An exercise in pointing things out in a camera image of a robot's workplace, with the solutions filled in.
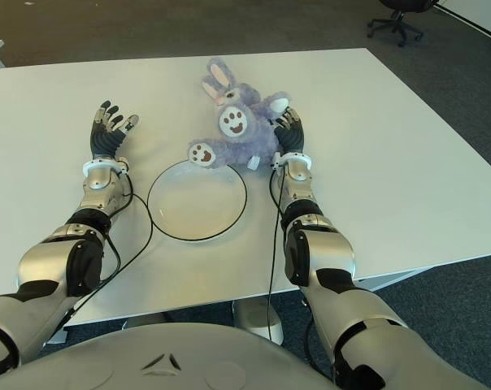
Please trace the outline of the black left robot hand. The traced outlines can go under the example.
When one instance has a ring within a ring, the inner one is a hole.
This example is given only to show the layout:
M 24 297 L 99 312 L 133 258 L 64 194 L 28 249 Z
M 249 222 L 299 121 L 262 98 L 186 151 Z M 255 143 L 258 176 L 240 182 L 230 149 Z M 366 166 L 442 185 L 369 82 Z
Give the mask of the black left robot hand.
M 119 114 L 119 107 L 105 101 L 97 109 L 93 118 L 89 144 L 92 158 L 115 159 L 119 147 L 128 133 L 139 122 L 138 115 L 125 118 Z

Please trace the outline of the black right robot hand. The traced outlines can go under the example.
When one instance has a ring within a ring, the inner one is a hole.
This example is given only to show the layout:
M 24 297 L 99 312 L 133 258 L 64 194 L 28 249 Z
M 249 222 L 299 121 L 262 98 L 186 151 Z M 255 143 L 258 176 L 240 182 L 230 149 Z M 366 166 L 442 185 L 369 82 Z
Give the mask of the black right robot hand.
M 301 153 L 305 137 L 302 120 L 294 108 L 288 106 L 283 114 L 270 121 L 273 135 L 273 151 Z

